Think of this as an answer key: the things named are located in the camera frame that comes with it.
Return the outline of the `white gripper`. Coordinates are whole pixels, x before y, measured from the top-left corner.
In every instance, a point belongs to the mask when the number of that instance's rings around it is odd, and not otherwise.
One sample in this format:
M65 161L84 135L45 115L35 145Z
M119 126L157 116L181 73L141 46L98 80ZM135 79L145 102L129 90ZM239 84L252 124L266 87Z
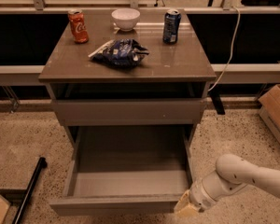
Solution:
M239 194L246 188L247 184L234 184L213 171L204 178L196 180L190 189L184 192L175 205L174 213L178 217L197 216L199 211L208 210L220 199Z

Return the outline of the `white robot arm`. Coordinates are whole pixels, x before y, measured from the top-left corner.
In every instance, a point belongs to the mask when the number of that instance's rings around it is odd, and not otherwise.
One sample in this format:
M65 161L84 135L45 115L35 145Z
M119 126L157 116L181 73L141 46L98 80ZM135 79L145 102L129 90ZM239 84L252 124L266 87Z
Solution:
M174 208L178 217L196 216L228 196L253 186L280 199L280 171L260 167L233 155L220 156L215 170L196 180L181 196Z

